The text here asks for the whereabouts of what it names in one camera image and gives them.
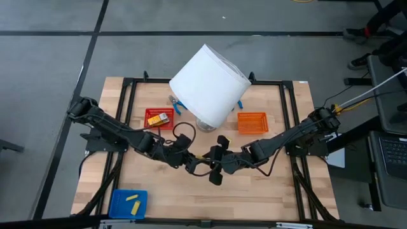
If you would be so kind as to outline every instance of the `wooden table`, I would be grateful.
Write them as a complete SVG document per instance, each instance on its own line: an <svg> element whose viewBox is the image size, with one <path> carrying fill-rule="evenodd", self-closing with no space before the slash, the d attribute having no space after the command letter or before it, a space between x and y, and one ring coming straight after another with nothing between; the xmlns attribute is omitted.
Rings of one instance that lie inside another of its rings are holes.
<svg viewBox="0 0 407 229"><path fill-rule="evenodd" d="M99 106L111 116L115 116L120 97L123 78L106 78ZM300 120L313 111L314 105L307 82L294 81L294 92ZM121 121L124 121L127 92ZM144 121L146 108L171 108L168 95L172 93L168 83L138 83L130 126L140 128ZM290 123L293 126L293 114L286 92ZM285 130L279 88L270 85L252 85L241 99L245 112L262 111L267 113L269 132L263 135L240 135L237 131L236 106L223 123L212 133L197 130L195 142L189 151L203 155L210 146L216 144L218 135L231 139L230 150L240 151L240 147L256 139L271 138ZM176 123L188 121L195 125L195 117L181 108L182 115L176 115ZM192 130L186 125L177 128L176 133L192 136ZM174 139L170 130L163 130L162 136ZM106 152L97 152L83 165L78 189L72 206L72 213L84 208L100 186L106 162ZM307 157L312 187L329 212L338 217L334 193L327 165L314 156ZM268 170L270 162L261 166ZM196 173L204 173L208 167L199 165ZM176 219L236 219L236 220L287 220L298 221L298 210L293 187L293 175L289 157L284 149L279 155L272 175L262 176L255 169L242 169L234 175L223 172L223 183L215 186L208 177L195 177L188 174L184 167L173 169L162 162L149 160L138 155L133 149L125 154L120 175L119 188L148 191L147 218ZM302 191L306 216L309 218L307 196ZM106 192L102 213L107 212L110 190Z"/></svg>

